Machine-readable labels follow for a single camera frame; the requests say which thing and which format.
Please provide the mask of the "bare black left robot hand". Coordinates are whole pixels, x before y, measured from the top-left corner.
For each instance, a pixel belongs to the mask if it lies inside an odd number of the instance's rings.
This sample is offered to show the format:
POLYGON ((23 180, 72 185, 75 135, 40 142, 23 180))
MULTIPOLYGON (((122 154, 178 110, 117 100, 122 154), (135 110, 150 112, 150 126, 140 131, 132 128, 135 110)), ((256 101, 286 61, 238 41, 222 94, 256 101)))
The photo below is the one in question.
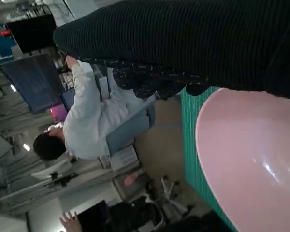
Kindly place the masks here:
POLYGON ((231 229, 214 211, 210 211, 201 217, 193 215, 168 224, 158 232, 231 232, 231 229))

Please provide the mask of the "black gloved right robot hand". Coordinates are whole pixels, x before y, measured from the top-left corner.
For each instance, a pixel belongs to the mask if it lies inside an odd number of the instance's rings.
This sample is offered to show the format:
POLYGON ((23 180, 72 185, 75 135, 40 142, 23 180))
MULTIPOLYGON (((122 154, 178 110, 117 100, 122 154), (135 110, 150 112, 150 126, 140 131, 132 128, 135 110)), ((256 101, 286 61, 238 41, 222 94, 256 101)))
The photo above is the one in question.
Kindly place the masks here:
POLYGON ((210 87, 290 99, 290 0, 125 0, 54 32, 139 98, 210 87))

